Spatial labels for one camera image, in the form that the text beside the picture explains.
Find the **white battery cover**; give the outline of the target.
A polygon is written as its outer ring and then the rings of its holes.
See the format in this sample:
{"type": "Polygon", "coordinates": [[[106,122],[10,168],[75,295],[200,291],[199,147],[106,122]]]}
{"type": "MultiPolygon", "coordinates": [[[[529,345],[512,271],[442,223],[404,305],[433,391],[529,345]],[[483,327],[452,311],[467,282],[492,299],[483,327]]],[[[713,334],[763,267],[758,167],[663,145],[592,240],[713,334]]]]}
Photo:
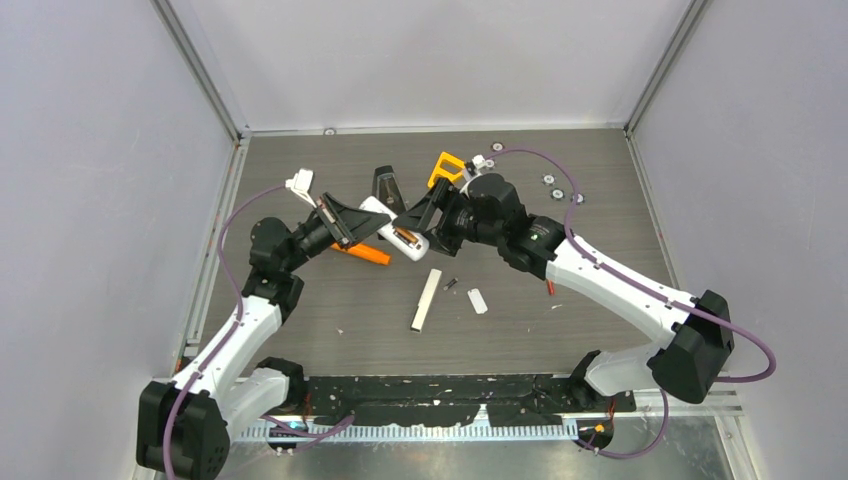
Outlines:
{"type": "Polygon", "coordinates": [[[483,315],[488,311],[488,306],[481,292],[477,288],[467,291],[467,296],[471,302],[472,308],[477,315],[483,315]]]}

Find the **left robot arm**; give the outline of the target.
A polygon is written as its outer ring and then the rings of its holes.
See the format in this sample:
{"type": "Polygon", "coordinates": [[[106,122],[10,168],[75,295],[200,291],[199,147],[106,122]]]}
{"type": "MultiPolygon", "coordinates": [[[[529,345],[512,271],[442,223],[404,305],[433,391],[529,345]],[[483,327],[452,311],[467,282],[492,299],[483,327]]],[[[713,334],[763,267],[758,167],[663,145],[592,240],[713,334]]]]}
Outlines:
{"type": "Polygon", "coordinates": [[[250,232],[250,272],[234,286],[237,303],[210,343],[166,381],[141,392],[135,459],[170,479],[215,479],[232,441],[277,408],[298,412],[307,398],[300,365],[263,360],[244,381],[249,361],[296,308],[303,280],[296,270],[334,245],[359,244],[391,223],[389,214],[354,208],[323,194],[307,219],[290,229],[266,217],[250,232]]]}

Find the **orange battery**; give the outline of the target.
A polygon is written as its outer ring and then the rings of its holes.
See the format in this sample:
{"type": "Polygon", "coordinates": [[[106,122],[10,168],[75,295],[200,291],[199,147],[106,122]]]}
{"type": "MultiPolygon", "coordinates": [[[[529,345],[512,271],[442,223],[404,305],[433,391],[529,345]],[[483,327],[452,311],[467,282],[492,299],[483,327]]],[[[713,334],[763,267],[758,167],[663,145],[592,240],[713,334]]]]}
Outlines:
{"type": "Polygon", "coordinates": [[[413,233],[408,232],[404,229],[395,228],[394,233],[399,239],[401,239],[408,245],[414,246],[419,243],[418,238],[413,233]]]}

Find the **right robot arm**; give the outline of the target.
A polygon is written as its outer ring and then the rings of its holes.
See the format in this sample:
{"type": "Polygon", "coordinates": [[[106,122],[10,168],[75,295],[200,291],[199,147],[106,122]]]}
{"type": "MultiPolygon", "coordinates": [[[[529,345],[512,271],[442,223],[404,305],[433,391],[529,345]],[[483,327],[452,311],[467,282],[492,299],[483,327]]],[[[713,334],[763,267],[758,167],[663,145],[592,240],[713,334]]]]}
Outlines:
{"type": "Polygon", "coordinates": [[[550,217],[527,212],[515,186],[484,174],[457,188],[440,178],[395,225],[423,234],[431,249],[454,256],[464,242],[494,247],[512,268],[574,290],[623,318],[649,343],[618,352],[593,351],[572,375],[571,397],[596,410],[626,390],[660,388],[702,403],[735,347],[720,294],[676,290],[603,255],[550,217]]]}

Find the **white remote control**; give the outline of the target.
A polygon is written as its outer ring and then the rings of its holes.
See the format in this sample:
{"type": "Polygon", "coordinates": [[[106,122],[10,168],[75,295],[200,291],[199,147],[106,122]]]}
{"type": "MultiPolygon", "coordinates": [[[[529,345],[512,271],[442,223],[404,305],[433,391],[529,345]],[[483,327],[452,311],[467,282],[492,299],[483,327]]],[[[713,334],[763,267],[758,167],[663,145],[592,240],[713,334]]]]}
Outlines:
{"type": "Polygon", "coordinates": [[[367,197],[360,204],[360,208],[371,213],[385,214],[390,218],[389,223],[378,230],[378,234],[407,258],[417,262],[426,255],[429,249],[429,241],[420,233],[395,226],[394,220],[397,218],[397,214],[376,197],[367,197]]]}

